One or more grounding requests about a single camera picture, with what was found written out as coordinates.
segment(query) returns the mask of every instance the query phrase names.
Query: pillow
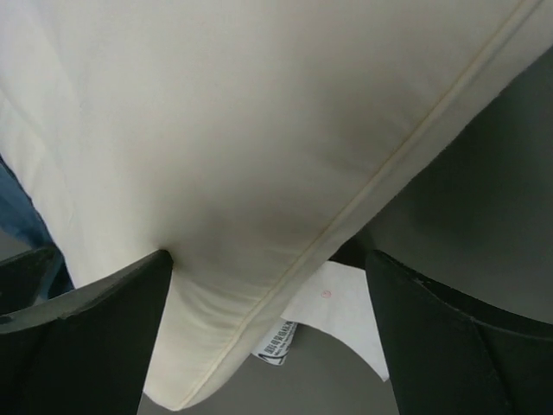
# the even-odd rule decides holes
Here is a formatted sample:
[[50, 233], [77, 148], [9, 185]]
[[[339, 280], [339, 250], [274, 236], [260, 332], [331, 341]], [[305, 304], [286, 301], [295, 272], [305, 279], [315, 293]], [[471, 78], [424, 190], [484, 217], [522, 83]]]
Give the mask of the pillow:
[[171, 252], [145, 390], [179, 410], [550, 46], [552, 3], [3, 0], [0, 152], [76, 286]]

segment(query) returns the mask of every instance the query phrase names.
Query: gray wall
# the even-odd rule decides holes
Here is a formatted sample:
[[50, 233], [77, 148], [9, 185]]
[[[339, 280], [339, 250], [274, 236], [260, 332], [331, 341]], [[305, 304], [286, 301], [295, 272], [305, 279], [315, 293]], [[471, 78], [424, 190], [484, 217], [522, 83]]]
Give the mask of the gray wall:
[[553, 50], [371, 222], [378, 248], [506, 310], [553, 322]]

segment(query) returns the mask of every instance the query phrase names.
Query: paper tag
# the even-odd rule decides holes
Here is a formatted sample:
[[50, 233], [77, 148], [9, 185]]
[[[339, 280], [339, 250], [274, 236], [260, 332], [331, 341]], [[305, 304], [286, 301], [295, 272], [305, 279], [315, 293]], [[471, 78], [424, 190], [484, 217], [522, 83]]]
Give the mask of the paper tag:
[[279, 319], [251, 353], [270, 365], [283, 365], [288, 356], [292, 339], [294, 339], [296, 328], [297, 322]]

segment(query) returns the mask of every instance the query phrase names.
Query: care label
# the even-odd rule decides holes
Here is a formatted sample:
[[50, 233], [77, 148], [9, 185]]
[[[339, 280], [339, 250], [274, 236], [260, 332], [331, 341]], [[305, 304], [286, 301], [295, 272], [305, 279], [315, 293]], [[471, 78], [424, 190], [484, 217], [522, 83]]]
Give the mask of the care label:
[[270, 365], [283, 365], [288, 356], [292, 339], [294, 339], [296, 328], [297, 322], [279, 319], [251, 353]]

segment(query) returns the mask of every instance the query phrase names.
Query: jeans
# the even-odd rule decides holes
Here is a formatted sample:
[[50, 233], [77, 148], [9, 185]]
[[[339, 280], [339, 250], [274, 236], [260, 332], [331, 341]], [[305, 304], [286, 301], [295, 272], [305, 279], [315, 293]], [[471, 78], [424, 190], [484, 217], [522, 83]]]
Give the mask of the jeans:
[[[1, 157], [0, 229], [31, 248], [54, 243], [33, 203]], [[63, 258], [60, 257], [56, 261], [57, 266], [54, 267], [54, 271], [45, 277], [45, 284], [39, 295], [42, 299], [55, 297], [73, 288]], [[51, 290], [53, 284], [56, 286], [55, 293]]]

